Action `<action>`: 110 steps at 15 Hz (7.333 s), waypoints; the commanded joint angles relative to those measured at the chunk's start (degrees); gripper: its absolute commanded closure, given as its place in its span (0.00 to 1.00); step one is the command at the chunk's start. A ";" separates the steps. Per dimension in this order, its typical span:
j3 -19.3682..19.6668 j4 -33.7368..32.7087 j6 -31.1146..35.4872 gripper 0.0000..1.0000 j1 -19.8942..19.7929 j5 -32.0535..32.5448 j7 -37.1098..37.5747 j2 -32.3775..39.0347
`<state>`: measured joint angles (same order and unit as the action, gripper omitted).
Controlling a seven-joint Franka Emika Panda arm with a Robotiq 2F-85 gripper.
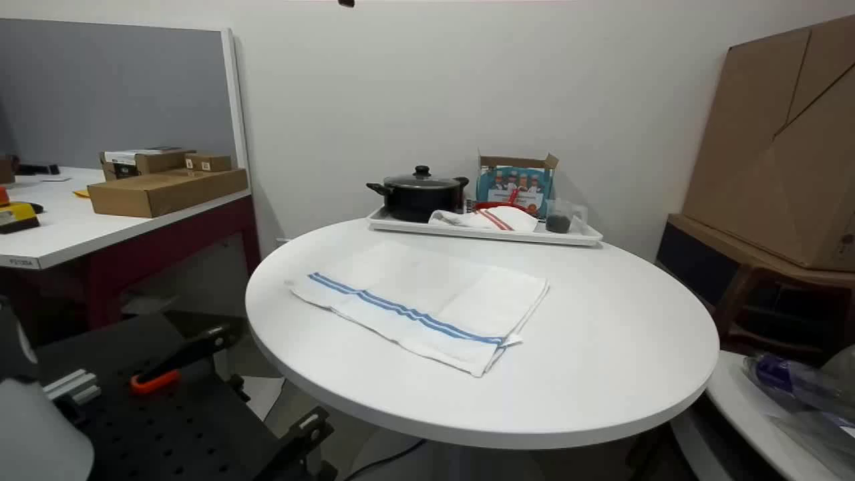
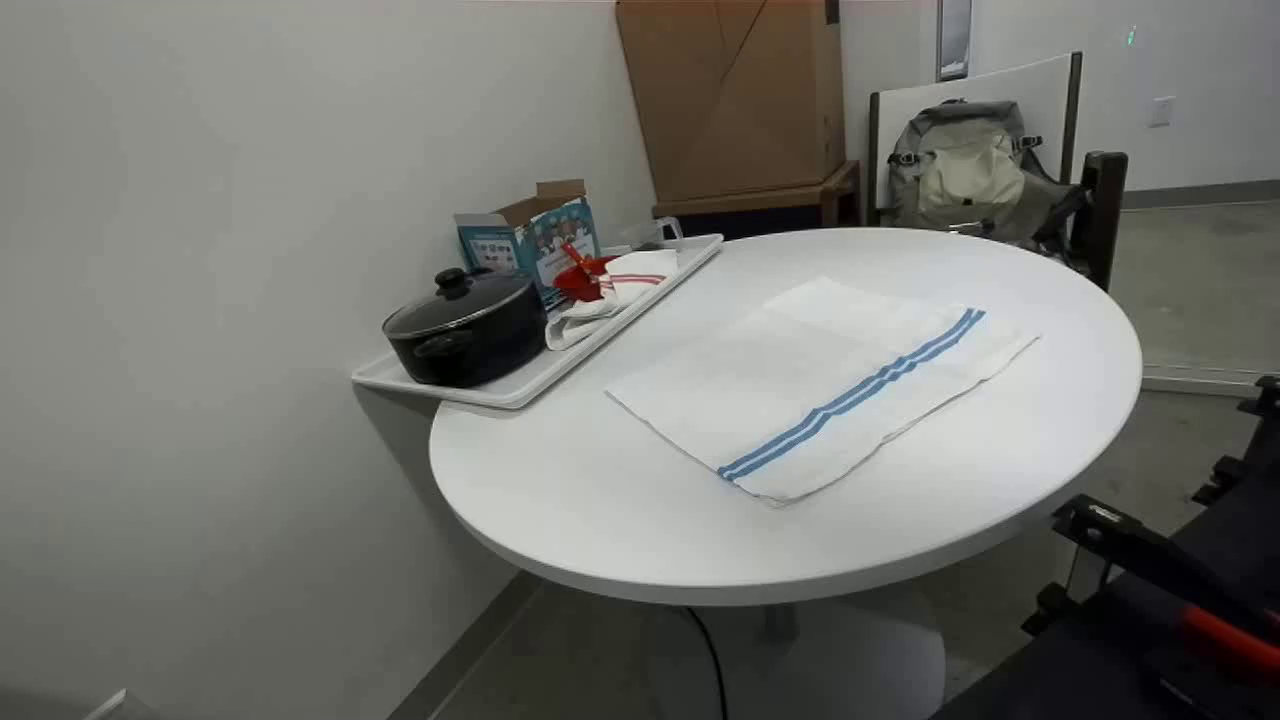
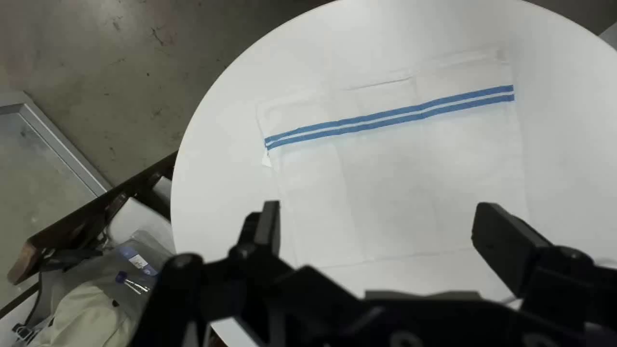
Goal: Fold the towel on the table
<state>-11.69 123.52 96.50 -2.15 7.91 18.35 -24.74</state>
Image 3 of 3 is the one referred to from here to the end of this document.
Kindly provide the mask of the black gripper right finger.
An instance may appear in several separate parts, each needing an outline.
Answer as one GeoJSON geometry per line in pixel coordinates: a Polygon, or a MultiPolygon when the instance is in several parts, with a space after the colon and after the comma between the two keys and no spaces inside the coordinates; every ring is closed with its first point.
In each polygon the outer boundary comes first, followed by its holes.
{"type": "Polygon", "coordinates": [[[534,263],[552,242],[496,203],[478,203],[473,248],[515,298],[525,296],[534,263]]]}

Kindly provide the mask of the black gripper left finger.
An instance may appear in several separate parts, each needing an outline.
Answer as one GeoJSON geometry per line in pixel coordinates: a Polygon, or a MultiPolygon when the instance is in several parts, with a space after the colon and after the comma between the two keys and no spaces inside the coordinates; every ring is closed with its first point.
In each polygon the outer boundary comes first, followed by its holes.
{"type": "Polygon", "coordinates": [[[241,228],[239,240],[232,250],[233,255],[247,259],[255,252],[266,252],[268,255],[280,255],[280,203],[266,201],[260,213],[251,213],[241,228]]]}

